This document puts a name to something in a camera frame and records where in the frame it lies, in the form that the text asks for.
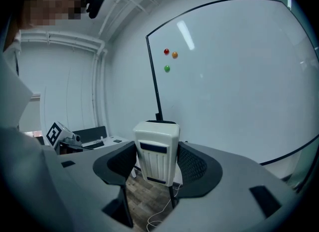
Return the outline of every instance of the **black whiteboard frame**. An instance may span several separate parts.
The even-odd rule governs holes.
[[[158,109],[159,109],[159,113],[158,113],[158,119],[159,120],[163,120],[163,114],[162,114],[162,111],[161,111],[161,105],[160,105],[160,98],[159,98],[159,89],[158,89],[158,85],[157,85],[157,81],[156,81],[156,75],[155,75],[155,69],[154,69],[154,64],[153,64],[153,58],[152,58],[152,52],[151,52],[151,47],[150,47],[150,41],[149,41],[149,36],[156,32],[158,29],[160,29],[161,27],[163,27],[165,24],[169,23],[170,21],[178,18],[179,16],[181,15],[184,15],[188,12],[191,12],[193,10],[196,10],[198,8],[201,8],[201,7],[204,7],[204,6],[208,6],[208,5],[212,5],[212,4],[215,4],[215,3],[220,3],[220,2],[224,2],[224,1],[230,1],[230,0],[217,0],[217,1],[213,1],[213,2],[209,2],[209,3],[205,3],[203,5],[200,5],[200,6],[196,6],[194,8],[191,8],[187,11],[185,11],[184,13],[182,14],[179,14],[175,17],[173,17],[172,19],[166,21],[165,23],[161,24],[159,27],[157,27],[156,29],[154,29],[153,31],[151,31],[148,35],[146,35],[146,43],[147,43],[147,47],[148,47],[148,52],[149,52],[149,57],[150,57],[150,63],[151,63],[151,69],[152,69],[152,76],[153,76],[153,83],[154,83],[154,88],[155,88],[155,95],[156,95],[156,101],[157,101],[157,104],[158,104]],[[282,3],[283,5],[285,5],[281,0],[271,0],[271,1],[276,1],[276,2],[280,2]],[[306,33],[308,39],[310,40],[305,28],[303,27],[303,25],[300,23],[300,21],[296,18],[296,16],[291,12],[291,14],[295,17],[295,19],[298,21],[298,23],[301,25],[301,27],[303,28],[304,32]],[[309,144],[311,144],[313,141],[315,141],[317,138],[319,137],[319,134],[317,136],[315,136],[312,140],[310,140],[309,142],[307,142],[306,144],[302,145],[300,148],[286,154],[286,155],[283,155],[281,157],[278,157],[278,158],[275,158],[275,159],[272,159],[272,160],[269,160],[269,161],[266,161],[266,162],[262,162],[260,163],[260,165],[264,166],[264,165],[268,165],[268,164],[271,164],[271,163],[274,163],[274,162],[277,162],[279,160],[282,160],[284,158],[287,158],[297,152],[299,152],[300,150],[304,149],[305,147],[307,147]],[[319,157],[319,146],[317,148],[317,152],[316,152],[316,155],[315,155],[315,158],[314,158],[314,161],[313,161],[313,164],[317,161]],[[311,173],[312,169],[313,169],[313,164],[311,165],[311,169],[309,170],[308,174]]]

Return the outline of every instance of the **magnet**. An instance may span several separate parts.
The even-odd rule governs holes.
[[[166,72],[169,72],[169,71],[170,71],[170,67],[169,67],[168,65],[166,65],[166,66],[164,67],[164,70],[165,70]]]

